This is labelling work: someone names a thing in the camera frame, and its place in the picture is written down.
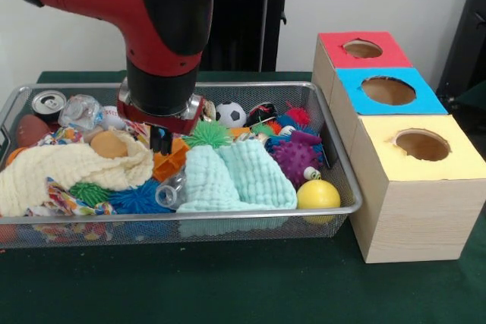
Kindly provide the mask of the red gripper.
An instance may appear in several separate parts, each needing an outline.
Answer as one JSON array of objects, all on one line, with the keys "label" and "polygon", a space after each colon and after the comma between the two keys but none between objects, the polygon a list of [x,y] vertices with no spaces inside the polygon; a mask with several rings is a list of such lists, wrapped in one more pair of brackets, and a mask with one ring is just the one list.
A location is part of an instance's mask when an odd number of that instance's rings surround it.
[{"label": "red gripper", "polygon": [[204,98],[193,95],[181,113],[177,115],[151,115],[138,109],[130,99],[129,93],[119,92],[117,96],[118,115],[124,119],[150,124],[150,148],[159,153],[162,143],[162,155],[172,153],[172,133],[189,135],[200,119]]}]

